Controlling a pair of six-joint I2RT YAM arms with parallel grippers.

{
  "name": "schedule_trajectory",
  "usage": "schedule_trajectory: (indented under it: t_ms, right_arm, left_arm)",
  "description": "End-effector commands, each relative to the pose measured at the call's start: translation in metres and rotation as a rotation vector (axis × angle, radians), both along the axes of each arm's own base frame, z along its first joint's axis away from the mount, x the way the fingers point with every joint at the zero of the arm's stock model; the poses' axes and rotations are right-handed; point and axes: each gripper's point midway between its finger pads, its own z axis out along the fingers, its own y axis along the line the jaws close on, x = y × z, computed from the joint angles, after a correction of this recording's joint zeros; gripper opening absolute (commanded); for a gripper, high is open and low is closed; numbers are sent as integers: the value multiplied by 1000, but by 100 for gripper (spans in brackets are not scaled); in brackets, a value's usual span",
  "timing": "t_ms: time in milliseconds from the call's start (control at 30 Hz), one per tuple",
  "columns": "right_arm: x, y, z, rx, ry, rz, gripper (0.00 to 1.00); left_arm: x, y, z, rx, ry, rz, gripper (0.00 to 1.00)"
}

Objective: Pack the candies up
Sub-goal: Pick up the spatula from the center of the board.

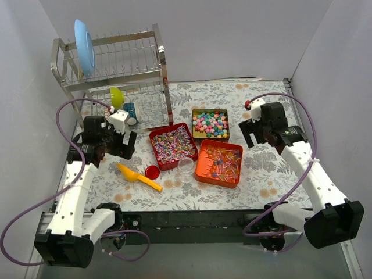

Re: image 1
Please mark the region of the yellow plastic scoop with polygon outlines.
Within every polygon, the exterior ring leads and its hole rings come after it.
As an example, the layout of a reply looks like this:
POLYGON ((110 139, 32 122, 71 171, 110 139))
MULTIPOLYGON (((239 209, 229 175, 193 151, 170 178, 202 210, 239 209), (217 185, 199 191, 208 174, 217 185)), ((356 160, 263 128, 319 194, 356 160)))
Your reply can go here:
POLYGON ((160 186, 158 183, 154 182, 153 180, 143 176, 142 174, 136 173, 132 170, 130 170, 128 167, 117 163, 116 164, 117 168, 120 170, 122 175, 126 178, 127 181, 129 182, 136 182, 137 180, 142 181, 143 183, 149 185, 153 189, 162 192, 163 188, 160 186))

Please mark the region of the red tray swirl lollipops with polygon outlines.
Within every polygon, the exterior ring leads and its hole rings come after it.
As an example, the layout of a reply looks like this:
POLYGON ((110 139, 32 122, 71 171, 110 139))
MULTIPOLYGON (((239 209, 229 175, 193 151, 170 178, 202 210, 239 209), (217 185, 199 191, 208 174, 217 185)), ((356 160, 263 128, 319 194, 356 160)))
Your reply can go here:
POLYGON ((198 160, 198 149, 186 123, 150 132, 149 139, 160 171, 177 167, 182 158, 198 160))

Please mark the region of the orange tray clear lollipops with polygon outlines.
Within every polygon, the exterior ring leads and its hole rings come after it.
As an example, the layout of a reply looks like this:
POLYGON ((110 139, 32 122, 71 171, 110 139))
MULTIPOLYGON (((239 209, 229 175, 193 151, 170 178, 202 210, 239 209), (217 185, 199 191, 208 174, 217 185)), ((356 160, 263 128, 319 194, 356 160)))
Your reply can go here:
POLYGON ((240 181, 243 148, 228 142, 205 139, 195 169, 201 183, 234 189, 240 181))

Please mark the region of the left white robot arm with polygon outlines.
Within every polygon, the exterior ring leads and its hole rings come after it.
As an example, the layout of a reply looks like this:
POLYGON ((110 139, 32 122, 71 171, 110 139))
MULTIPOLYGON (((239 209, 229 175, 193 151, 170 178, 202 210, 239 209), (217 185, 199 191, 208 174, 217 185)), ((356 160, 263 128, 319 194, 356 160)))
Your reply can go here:
POLYGON ((134 153, 137 134, 126 134, 128 118, 127 112, 118 110, 109 117, 87 116, 83 120, 83 132, 73 139, 67 154, 64 193, 46 231, 35 236, 34 246, 46 264, 86 268, 97 240, 123 228, 123 214, 116 203, 100 204, 87 221, 83 216, 88 192, 106 153, 127 160, 134 153))

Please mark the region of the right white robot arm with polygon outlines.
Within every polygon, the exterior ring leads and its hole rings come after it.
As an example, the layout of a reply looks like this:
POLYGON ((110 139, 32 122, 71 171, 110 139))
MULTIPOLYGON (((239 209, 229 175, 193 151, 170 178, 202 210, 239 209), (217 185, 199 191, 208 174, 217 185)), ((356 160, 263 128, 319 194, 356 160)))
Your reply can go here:
POLYGON ((351 201, 329 178, 315 157, 315 149, 299 126, 289 126, 284 107, 262 98, 247 101, 251 118, 239 124, 248 147, 268 143, 289 164, 312 204, 311 210, 290 205, 283 196, 243 230, 250 237, 274 237, 300 231, 310 244, 323 248, 356 238, 364 215, 359 201, 351 201))

